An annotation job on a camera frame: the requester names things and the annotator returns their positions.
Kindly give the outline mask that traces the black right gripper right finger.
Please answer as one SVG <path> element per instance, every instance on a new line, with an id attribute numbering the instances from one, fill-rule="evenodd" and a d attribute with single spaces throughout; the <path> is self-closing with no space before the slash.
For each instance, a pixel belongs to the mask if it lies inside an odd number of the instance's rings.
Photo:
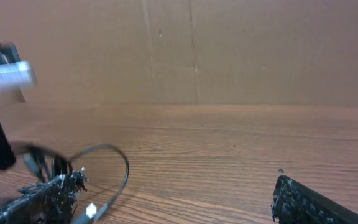
<path id="1" fill-rule="evenodd" d="M 276 181 L 271 211 L 273 221 L 279 223 L 358 223 L 357 213 L 286 175 L 279 176 Z"/>

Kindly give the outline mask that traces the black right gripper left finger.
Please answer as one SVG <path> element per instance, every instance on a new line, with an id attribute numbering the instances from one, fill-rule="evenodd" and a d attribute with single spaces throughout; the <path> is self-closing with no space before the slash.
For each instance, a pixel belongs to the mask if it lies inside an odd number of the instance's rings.
<path id="1" fill-rule="evenodd" d="M 0 224 L 70 223 L 78 194 L 87 191 L 87 181 L 84 173 L 73 171 L 23 187 L 21 197 L 0 207 Z"/>

